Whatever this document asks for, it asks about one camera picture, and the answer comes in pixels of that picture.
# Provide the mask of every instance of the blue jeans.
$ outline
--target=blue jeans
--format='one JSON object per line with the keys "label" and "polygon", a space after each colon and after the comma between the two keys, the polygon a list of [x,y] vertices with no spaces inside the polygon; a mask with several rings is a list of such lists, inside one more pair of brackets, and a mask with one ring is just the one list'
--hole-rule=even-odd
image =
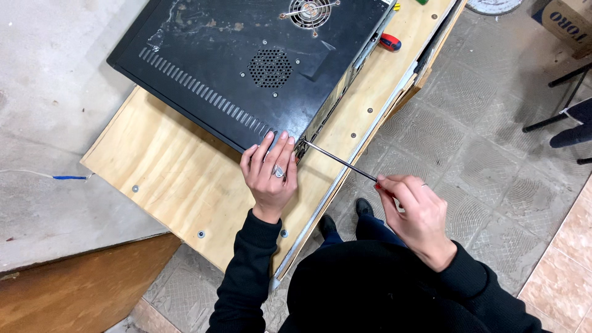
{"label": "blue jeans", "polygon": [[[379,220],[370,214],[362,214],[362,216],[359,217],[358,225],[356,227],[356,238],[359,241],[373,240],[407,247],[391,229],[384,226],[384,221]],[[333,231],[327,235],[327,238],[325,238],[325,241],[318,249],[339,243],[343,243],[343,240],[336,231]]]}

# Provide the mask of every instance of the plywood board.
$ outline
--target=plywood board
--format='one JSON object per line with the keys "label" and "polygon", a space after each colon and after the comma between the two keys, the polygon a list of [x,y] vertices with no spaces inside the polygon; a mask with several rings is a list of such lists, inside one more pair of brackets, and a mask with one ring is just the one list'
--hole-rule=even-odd
{"label": "plywood board", "polygon": [[[319,146],[348,160],[357,158],[371,138],[393,90],[454,3],[431,1],[422,6],[402,0],[385,30],[403,47],[392,53],[377,48],[349,88],[323,131]],[[382,112],[368,113],[373,108]],[[233,256],[234,235],[254,199],[243,181],[240,155],[175,110],[136,88],[99,139],[82,158],[84,164],[131,198],[218,268]],[[278,238],[272,269],[284,261],[301,233],[342,181],[343,167],[316,151],[298,166],[299,189],[284,210],[287,238]],[[139,191],[132,192],[138,185]],[[205,237],[198,238],[204,231]]]}
{"label": "plywood board", "polygon": [[103,332],[130,313],[180,244],[168,233],[0,276],[0,332]]}

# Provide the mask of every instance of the person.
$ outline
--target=person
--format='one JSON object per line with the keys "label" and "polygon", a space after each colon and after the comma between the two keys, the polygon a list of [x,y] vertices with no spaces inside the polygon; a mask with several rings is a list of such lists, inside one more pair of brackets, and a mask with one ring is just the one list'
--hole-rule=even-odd
{"label": "person", "polygon": [[[208,332],[265,331],[270,260],[282,209],[297,189],[295,140],[282,132],[266,156],[273,140],[268,133],[240,161],[255,205],[236,234]],[[446,201],[417,177],[378,182],[390,229],[362,198],[356,241],[343,242],[323,216],[325,242],[294,271],[280,332],[543,332],[489,267],[446,237]]]}

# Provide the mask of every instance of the concrete floor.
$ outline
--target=concrete floor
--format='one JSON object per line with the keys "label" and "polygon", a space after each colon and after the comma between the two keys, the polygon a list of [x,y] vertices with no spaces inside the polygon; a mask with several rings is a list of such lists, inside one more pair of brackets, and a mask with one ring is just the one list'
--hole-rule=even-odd
{"label": "concrete floor", "polygon": [[[105,59],[147,0],[0,0],[0,170],[78,161],[131,92]],[[165,232],[100,177],[0,173],[0,271]]]}
{"label": "concrete floor", "polygon": [[[574,61],[529,16],[530,3],[499,18],[461,14],[426,87],[386,122],[356,164],[371,174],[414,174],[449,203],[448,235],[488,264],[517,295],[590,175],[592,142],[562,149],[549,139],[566,120],[521,128],[562,109],[570,85],[546,84],[590,59]],[[579,99],[592,96],[590,82]],[[384,217],[372,184],[351,173],[328,209],[345,241],[355,239],[353,202],[365,197]],[[322,243],[314,232],[299,260]],[[294,268],[262,306],[269,332],[288,316]],[[144,295],[181,332],[204,332],[223,274],[183,245]]]}

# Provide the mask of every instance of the cardboard box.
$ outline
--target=cardboard box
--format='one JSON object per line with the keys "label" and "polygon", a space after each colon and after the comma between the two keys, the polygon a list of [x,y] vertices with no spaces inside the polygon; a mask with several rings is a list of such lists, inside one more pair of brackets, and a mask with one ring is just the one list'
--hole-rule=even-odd
{"label": "cardboard box", "polygon": [[552,0],[532,18],[569,45],[574,58],[592,53],[591,0]]}

